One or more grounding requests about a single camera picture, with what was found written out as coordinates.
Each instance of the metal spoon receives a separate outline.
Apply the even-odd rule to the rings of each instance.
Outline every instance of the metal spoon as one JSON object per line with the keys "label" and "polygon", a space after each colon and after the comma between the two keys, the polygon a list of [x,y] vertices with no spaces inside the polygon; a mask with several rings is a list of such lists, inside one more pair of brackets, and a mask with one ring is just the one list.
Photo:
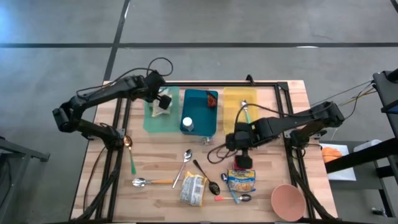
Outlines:
{"label": "metal spoon", "polygon": [[186,164],[189,160],[191,160],[191,158],[192,158],[192,150],[191,150],[191,149],[188,149],[186,152],[184,152],[183,158],[184,158],[184,163],[182,164],[181,169],[180,169],[180,172],[178,172],[177,177],[175,178],[175,181],[174,181],[174,184],[173,184],[173,187],[172,187],[172,188],[174,188],[175,185],[177,184],[178,178],[180,178],[180,174],[181,174],[181,172],[182,172],[182,169],[184,169],[185,164]]}
{"label": "metal spoon", "polygon": [[[223,197],[223,196],[215,196],[214,197],[214,200],[216,200],[216,201],[226,200],[226,199],[234,199],[234,198],[227,198],[227,197]],[[242,202],[250,202],[252,198],[248,194],[242,194],[242,196],[238,197],[238,199],[241,200]]]}
{"label": "metal spoon", "polygon": [[131,163],[131,173],[136,174],[136,167],[134,166],[134,162],[132,161],[132,154],[131,154],[131,146],[132,146],[132,140],[130,136],[125,135],[123,137],[123,143],[126,147],[129,148],[129,153],[130,153],[130,163]]}
{"label": "metal spoon", "polygon": [[145,187],[146,184],[172,184],[173,180],[146,180],[144,178],[135,178],[132,184],[135,187]]}
{"label": "metal spoon", "polygon": [[[199,163],[196,159],[194,159],[192,161],[194,163],[194,165],[200,169],[200,171],[203,173],[203,175],[206,176],[205,172],[201,169],[201,167],[199,166]],[[207,179],[209,180],[209,189],[210,192],[213,193],[213,195],[219,195],[220,194],[220,187],[218,186],[218,184],[216,182],[210,181],[210,179],[207,177]]]}

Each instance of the orange object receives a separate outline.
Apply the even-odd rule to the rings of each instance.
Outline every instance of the orange object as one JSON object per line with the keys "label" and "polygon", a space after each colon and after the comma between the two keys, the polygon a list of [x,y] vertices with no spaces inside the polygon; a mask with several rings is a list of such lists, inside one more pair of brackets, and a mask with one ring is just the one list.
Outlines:
{"label": "orange object", "polygon": [[274,189],[271,204],[275,213],[288,222],[299,220],[305,212],[304,196],[290,184],[282,184]]}
{"label": "orange object", "polygon": [[322,158],[324,163],[330,162],[332,160],[338,159],[341,156],[343,156],[341,154],[341,152],[337,149],[334,149],[332,147],[324,147],[322,149]]}

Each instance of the green tray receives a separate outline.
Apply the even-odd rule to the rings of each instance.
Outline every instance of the green tray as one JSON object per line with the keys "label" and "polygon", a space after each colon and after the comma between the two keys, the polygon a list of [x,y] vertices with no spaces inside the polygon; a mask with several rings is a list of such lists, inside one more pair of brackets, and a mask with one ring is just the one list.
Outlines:
{"label": "green tray", "polygon": [[148,133],[172,133],[180,131],[180,88],[177,86],[168,87],[172,94],[172,106],[170,114],[161,114],[152,117],[152,108],[144,103],[144,129]]}

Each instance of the green utensil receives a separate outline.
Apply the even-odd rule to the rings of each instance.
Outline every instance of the green utensil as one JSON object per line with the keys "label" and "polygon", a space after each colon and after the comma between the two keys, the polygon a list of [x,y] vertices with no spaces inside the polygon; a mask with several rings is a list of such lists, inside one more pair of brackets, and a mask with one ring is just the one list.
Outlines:
{"label": "green utensil", "polygon": [[136,167],[134,166],[134,162],[132,161],[132,154],[131,154],[132,140],[131,140],[130,136],[127,136],[127,135],[124,136],[123,142],[124,142],[124,145],[129,148],[130,163],[131,163],[131,173],[132,174],[136,174]]}

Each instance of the concrete floor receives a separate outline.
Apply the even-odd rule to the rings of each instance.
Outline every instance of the concrete floor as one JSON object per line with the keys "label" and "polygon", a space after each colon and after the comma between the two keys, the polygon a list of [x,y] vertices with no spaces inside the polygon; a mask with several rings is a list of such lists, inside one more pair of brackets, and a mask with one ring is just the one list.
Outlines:
{"label": "concrete floor", "polygon": [[[0,43],[112,43],[123,3],[3,0]],[[121,42],[398,42],[397,19],[388,0],[139,0],[131,2]],[[15,223],[68,219],[87,141],[78,133],[59,132],[51,111],[77,89],[103,81],[110,51],[0,49],[0,135],[51,153],[48,163],[30,164]],[[111,78],[158,56],[175,65],[169,80],[242,80],[249,73],[257,80],[305,80],[312,103],[398,67],[397,48],[119,49]],[[154,66],[167,72],[166,64]],[[352,106],[342,112],[349,114]],[[380,107],[377,95],[359,100],[333,139],[391,138]],[[84,118],[93,120],[94,112]],[[396,184],[387,182],[397,196]],[[344,220],[396,222],[369,215],[371,207],[381,206],[375,191],[334,190],[333,195]]]}

